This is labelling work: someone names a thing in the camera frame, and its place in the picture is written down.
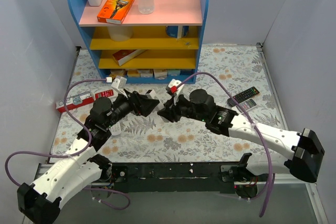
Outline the white slim remote control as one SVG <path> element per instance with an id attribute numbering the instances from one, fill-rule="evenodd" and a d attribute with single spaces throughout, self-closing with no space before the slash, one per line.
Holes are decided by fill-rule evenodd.
<path id="1" fill-rule="evenodd" d="M 155 91 L 154 90 L 148 90 L 147 92 L 146 92 L 146 97 L 147 98 L 149 98 L 149 99 L 156 99 L 156 93 L 155 93 Z"/>

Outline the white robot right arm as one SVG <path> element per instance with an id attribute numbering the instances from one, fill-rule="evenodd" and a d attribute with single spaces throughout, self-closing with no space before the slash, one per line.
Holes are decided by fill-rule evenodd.
<path id="1" fill-rule="evenodd" d="M 182 117 L 202 121 L 212 133 L 266 145 L 274 151 L 265 158 L 250 157 L 239 165 L 237 173 L 242 180 L 266 173 L 291 174 L 308 183 L 318 179 L 325 151 L 313 130 L 286 131 L 251 123 L 246 116 L 216 105 L 203 89 L 194 90 L 188 99 L 184 95 L 173 96 L 158 115 L 170 122 Z"/>

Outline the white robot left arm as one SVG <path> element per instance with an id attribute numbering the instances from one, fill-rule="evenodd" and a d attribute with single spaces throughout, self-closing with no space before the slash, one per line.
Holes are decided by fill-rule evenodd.
<path id="1" fill-rule="evenodd" d="M 110 127 L 129 113 L 148 116 L 159 105 L 149 94 L 124 91 L 115 101 L 95 100 L 83 129 L 64 157 L 34 180 L 17 190 L 18 207 L 33 223 L 53 223 L 63 206 L 95 181 L 106 182 L 112 175 L 110 161 L 98 150 L 110 138 Z"/>

